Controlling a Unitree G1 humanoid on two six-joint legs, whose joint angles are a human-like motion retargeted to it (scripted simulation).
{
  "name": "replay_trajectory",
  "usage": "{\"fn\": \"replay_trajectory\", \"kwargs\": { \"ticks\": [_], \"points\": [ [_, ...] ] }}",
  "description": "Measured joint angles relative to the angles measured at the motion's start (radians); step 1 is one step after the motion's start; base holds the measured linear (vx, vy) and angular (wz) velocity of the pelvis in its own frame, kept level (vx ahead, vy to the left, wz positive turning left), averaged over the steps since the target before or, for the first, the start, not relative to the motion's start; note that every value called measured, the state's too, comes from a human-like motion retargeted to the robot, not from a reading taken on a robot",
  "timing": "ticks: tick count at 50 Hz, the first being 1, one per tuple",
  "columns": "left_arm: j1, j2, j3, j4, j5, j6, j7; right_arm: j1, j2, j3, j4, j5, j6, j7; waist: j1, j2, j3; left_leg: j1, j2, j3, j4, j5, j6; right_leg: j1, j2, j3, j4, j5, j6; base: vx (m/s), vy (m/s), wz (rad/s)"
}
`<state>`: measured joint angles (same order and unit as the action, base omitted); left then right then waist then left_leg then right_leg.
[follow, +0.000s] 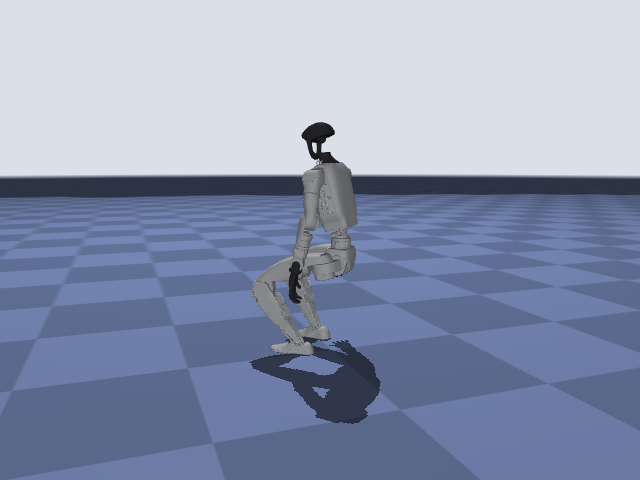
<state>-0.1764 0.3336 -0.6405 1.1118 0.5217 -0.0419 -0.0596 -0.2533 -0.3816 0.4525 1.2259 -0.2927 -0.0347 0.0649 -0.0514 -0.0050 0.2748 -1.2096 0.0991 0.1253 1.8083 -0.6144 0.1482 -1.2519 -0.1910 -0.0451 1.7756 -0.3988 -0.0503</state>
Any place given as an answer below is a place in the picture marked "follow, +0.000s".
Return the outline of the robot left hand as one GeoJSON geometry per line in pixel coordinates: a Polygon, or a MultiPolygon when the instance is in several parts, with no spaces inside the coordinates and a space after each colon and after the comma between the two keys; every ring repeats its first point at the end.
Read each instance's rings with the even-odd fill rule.
{"type": "Polygon", "coordinates": [[[289,268],[289,272],[290,277],[289,277],[289,299],[296,304],[301,303],[300,300],[298,299],[302,299],[300,296],[298,296],[298,294],[296,293],[296,286],[301,289],[301,286],[298,282],[298,275],[302,273],[302,270],[300,270],[300,263],[297,261],[294,261],[292,263],[292,267],[289,268]],[[298,299],[297,299],[298,298],[298,299]]]}

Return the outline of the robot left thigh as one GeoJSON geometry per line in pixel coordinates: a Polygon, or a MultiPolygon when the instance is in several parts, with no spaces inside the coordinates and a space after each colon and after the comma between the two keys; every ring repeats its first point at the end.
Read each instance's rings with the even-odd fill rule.
{"type": "MultiPolygon", "coordinates": [[[[289,272],[289,268],[292,259],[293,256],[275,263],[266,269],[255,280],[254,284],[258,281],[266,282],[274,293],[276,289],[275,281],[289,281],[291,274],[289,272]]],[[[311,271],[313,271],[316,280],[328,280],[334,278],[335,273],[339,272],[341,269],[341,260],[333,260],[329,253],[308,253],[305,258],[305,265],[302,268],[302,273],[298,275],[298,279],[310,276],[311,271]]]]}

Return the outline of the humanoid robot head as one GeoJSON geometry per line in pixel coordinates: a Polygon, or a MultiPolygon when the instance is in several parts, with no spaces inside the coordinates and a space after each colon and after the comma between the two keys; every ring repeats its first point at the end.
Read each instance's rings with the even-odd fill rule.
{"type": "Polygon", "coordinates": [[[326,141],[326,138],[334,134],[334,129],[324,122],[314,123],[304,130],[302,138],[306,140],[310,156],[314,160],[323,160],[322,163],[340,163],[332,157],[330,152],[321,152],[322,143],[326,141]],[[316,153],[313,151],[312,142],[317,144],[316,153]]]}

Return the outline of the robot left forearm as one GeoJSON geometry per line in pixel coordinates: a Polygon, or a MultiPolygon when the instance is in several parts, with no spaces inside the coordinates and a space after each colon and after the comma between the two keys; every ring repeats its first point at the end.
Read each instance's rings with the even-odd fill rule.
{"type": "Polygon", "coordinates": [[[304,226],[305,215],[302,214],[299,219],[298,231],[296,235],[297,239],[293,250],[293,259],[290,262],[290,268],[292,267],[292,263],[294,261],[300,263],[300,270],[302,270],[305,265],[305,258],[307,257],[310,241],[312,241],[313,235],[307,230],[304,230],[304,226]]]}

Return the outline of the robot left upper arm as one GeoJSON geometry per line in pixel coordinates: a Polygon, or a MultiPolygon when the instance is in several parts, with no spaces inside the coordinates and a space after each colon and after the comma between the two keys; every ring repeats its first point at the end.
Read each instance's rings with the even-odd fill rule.
{"type": "Polygon", "coordinates": [[[305,215],[304,230],[314,231],[319,227],[317,209],[319,205],[320,188],[324,185],[324,168],[316,168],[305,171],[302,176],[303,182],[303,206],[305,215]]]}

